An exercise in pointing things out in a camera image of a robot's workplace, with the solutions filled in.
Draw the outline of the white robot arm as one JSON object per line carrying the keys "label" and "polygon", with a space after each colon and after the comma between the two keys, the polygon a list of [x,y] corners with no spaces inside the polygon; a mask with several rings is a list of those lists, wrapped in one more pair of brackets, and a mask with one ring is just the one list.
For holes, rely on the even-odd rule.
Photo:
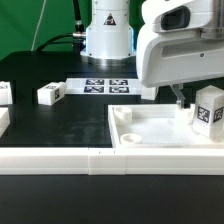
{"label": "white robot arm", "polygon": [[92,0],[83,60],[103,66],[136,59],[146,88],[169,85],[184,104],[184,83],[224,76],[224,0],[145,0],[137,36],[130,0]]}

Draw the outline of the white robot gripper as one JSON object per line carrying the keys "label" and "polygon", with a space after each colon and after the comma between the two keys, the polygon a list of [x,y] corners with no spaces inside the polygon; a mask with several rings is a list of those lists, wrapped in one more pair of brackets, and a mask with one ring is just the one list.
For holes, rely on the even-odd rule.
{"label": "white robot gripper", "polygon": [[224,0],[146,0],[136,68],[146,87],[172,85],[183,109],[181,83],[224,76]]}

